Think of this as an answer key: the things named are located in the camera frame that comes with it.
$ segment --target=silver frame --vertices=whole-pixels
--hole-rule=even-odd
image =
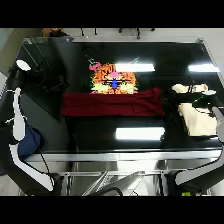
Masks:
[[[199,43],[203,42],[205,48],[216,65],[214,58],[203,38],[195,36],[177,37],[177,36],[76,36],[76,37],[55,37],[57,41],[66,40],[68,43],[75,42],[175,42],[175,43]],[[46,43],[48,38],[36,37],[25,38],[23,44]],[[224,78],[218,73],[220,82],[224,87]],[[211,148],[204,151],[178,151],[178,152],[142,152],[142,153],[101,153],[101,154],[43,154],[48,162],[64,162],[64,161],[135,161],[135,160],[170,160],[170,159],[208,159],[219,158],[221,148]],[[27,159],[28,162],[40,162],[42,158],[39,154],[34,154]]]

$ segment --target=dark red fabric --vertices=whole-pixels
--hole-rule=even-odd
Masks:
[[[164,116],[160,90],[134,94],[65,93],[64,116]]]

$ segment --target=chair leg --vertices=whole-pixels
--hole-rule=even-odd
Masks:
[[[139,30],[139,28],[137,28],[137,32],[138,32],[137,39],[140,39],[140,30]]]
[[[82,28],[80,28],[81,29],[81,31],[82,31],[82,36],[84,36],[84,32],[83,32],[83,29]]]

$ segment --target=beige floor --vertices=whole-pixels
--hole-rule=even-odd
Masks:
[[[207,42],[209,49],[216,61],[222,74],[224,74],[224,29],[213,28],[156,28],[154,32],[151,28],[141,28],[141,36],[198,36],[203,37]],[[80,28],[65,28],[64,31],[71,36],[80,36]],[[135,29],[124,29],[122,34],[118,33],[118,28],[97,28],[98,35],[136,35]],[[94,29],[84,29],[85,35],[94,35]],[[4,78],[0,74],[0,87]],[[37,169],[46,171],[43,163],[32,164]],[[65,163],[51,162],[48,163],[51,172],[67,171]],[[7,176],[0,177],[0,195],[17,195],[18,187]]]

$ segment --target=cream garment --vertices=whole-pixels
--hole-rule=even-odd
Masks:
[[[183,86],[181,84],[176,84],[172,87],[177,93],[186,93],[189,86]],[[195,85],[192,92],[203,92],[207,91],[208,86],[206,84]],[[208,114],[203,114],[201,112],[209,113],[208,109],[197,108],[195,110],[191,103],[182,103],[179,105],[179,114],[184,117],[188,134],[190,136],[209,136],[216,135],[217,121],[215,117],[210,117]]]

